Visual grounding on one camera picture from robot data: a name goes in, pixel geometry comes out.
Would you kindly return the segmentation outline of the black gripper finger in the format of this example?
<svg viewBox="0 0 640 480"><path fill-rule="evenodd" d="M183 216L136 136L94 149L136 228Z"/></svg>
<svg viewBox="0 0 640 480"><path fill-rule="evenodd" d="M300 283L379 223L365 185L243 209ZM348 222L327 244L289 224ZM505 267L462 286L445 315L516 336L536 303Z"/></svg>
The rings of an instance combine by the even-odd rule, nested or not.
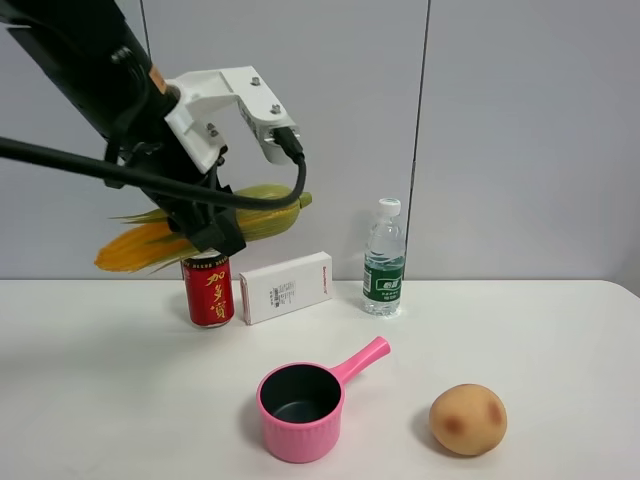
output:
<svg viewBox="0 0 640 480"><path fill-rule="evenodd" d="M246 247L234 212L218 213L211 223L190 227L185 236L201 253L215 250L219 254L233 256Z"/></svg>

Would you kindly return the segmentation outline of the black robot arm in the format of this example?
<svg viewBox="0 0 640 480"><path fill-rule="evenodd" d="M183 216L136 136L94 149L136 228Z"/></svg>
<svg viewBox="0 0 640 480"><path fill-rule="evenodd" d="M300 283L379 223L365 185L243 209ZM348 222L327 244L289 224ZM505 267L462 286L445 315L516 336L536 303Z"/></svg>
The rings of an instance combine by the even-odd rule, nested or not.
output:
<svg viewBox="0 0 640 480"><path fill-rule="evenodd" d="M3 138L2 157L137 187L199 252L245 248L237 196L216 172L199 172L171 132L164 118L178 94L153 77L115 2L4 1L1 22L106 142L103 159L92 159Z"/></svg>

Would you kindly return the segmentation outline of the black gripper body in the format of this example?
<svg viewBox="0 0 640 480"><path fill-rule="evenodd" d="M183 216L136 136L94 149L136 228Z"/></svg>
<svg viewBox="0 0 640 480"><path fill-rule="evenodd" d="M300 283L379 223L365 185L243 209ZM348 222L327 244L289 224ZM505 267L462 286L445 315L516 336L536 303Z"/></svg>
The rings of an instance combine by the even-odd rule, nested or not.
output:
<svg viewBox="0 0 640 480"><path fill-rule="evenodd" d="M217 174L202 173L182 148L161 115L115 115L103 121L107 141L104 160L119 164L127 173L163 178L219 193L231 193L217 180ZM175 232L185 235L231 235L233 209L200 203L161 193L143 186L141 190L170 217Z"/></svg>

